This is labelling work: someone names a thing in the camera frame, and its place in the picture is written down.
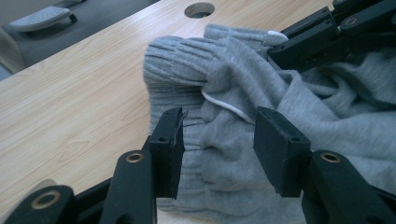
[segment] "light wood tabletop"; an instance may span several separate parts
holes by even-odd
[[[162,0],[0,82],[0,216],[44,179],[80,193],[111,177],[123,152],[142,147],[149,132],[143,56],[156,37],[203,36],[209,23],[280,31],[331,5],[205,1],[214,13],[191,19],[184,10],[197,0]],[[159,223],[179,218],[160,213]]]

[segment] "gray sweatshirt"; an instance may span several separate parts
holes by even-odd
[[[159,199],[160,209],[217,223],[304,223],[301,200],[276,195],[252,148],[259,105],[282,113],[312,150],[347,156],[370,184],[396,193],[396,50],[300,74],[267,56],[285,41],[208,25],[204,38],[165,36],[148,46],[150,130],[167,109],[189,111],[178,196]]]

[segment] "gray chair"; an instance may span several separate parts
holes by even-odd
[[[46,7],[9,25],[19,32],[33,32],[54,25],[67,17],[72,22],[77,21],[76,16],[68,8]]]

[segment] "floor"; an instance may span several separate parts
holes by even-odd
[[[16,32],[9,25],[4,25],[3,28],[17,43],[24,64],[28,67],[158,1],[87,0],[80,4],[65,1],[57,6],[72,10],[78,18],[76,23],[65,19],[29,35]],[[0,64],[0,80],[11,75],[12,73]]]
[[[12,74],[2,64],[0,64],[0,81],[11,77],[11,75]]]

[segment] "knit fabric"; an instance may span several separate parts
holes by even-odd
[[[342,153],[370,184],[396,193],[396,51],[299,74],[268,58],[285,41],[208,25],[204,38],[165,36],[148,46],[150,131],[165,110],[189,111],[177,199],[157,200],[160,209],[217,223],[304,223],[301,200],[276,195],[252,148],[259,105],[282,113],[312,150]]]

